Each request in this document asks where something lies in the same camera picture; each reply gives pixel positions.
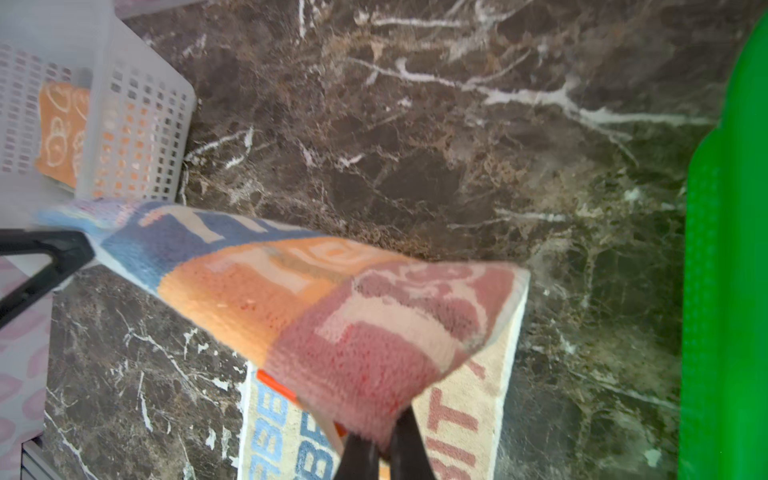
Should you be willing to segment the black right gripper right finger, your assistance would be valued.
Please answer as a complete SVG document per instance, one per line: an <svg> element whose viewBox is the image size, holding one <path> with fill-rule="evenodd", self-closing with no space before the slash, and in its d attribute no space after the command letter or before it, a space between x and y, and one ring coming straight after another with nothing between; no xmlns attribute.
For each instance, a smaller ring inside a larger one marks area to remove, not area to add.
<svg viewBox="0 0 768 480"><path fill-rule="evenodd" d="M392 480L435 480L412 407L398 418L389 447Z"/></svg>

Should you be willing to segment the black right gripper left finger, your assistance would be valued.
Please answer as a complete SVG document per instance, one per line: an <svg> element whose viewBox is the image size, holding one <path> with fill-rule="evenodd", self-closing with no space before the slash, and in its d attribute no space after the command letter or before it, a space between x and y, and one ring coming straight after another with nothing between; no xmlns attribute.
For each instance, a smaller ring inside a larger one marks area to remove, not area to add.
<svg viewBox="0 0 768 480"><path fill-rule="evenodd" d="M373 442L350 433L334 480L378 480L379 458Z"/></svg>

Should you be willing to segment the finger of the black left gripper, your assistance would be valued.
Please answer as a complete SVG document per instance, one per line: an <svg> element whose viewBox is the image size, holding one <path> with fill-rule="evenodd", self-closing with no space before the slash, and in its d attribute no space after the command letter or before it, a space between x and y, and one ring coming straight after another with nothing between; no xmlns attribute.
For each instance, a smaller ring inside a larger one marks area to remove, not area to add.
<svg viewBox="0 0 768 480"><path fill-rule="evenodd" d="M1 295L1 328L95 259L86 236L77 231L1 230L1 257L22 262L27 279Z"/></svg>

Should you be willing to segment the pale blue patterned towel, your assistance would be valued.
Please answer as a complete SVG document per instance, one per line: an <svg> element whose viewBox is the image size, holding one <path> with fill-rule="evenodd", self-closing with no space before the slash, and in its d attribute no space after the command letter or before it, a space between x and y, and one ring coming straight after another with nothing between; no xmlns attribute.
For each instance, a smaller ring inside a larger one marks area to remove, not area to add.
<svg viewBox="0 0 768 480"><path fill-rule="evenodd" d="M250 360L322 431L373 442L390 466L415 398L522 320L530 272L425 262L298 226L176 203L75 200L40 213L97 260ZM436 479L473 454L423 437Z"/></svg>

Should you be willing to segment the white plastic basket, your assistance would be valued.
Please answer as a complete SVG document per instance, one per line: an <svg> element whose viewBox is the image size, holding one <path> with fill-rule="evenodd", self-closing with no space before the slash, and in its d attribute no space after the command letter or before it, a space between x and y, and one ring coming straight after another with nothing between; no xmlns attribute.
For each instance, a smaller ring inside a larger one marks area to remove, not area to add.
<svg viewBox="0 0 768 480"><path fill-rule="evenodd" d="M39 173L38 98L49 81L90 91L74 190ZM1 5L1 225L30 227L73 198L171 201L197 98L110 1Z"/></svg>

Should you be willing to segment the orange bunny towel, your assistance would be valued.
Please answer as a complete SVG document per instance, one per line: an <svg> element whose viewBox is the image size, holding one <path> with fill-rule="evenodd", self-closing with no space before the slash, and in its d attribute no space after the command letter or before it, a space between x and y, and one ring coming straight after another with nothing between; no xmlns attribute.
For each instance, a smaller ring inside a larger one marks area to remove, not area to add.
<svg viewBox="0 0 768 480"><path fill-rule="evenodd" d="M46 82L38 98L41 144L39 173L74 190L83 160L90 91L66 82Z"/></svg>

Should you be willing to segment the green plastic basket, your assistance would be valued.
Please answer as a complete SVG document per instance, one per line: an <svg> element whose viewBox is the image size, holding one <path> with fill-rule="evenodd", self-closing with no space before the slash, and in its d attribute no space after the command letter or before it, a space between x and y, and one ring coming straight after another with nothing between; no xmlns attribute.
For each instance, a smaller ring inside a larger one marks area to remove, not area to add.
<svg viewBox="0 0 768 480"><path fill-rule="evenodd" d="M717 126L689 165L682 479L767 475L767 23L756 23Z"/></svg>

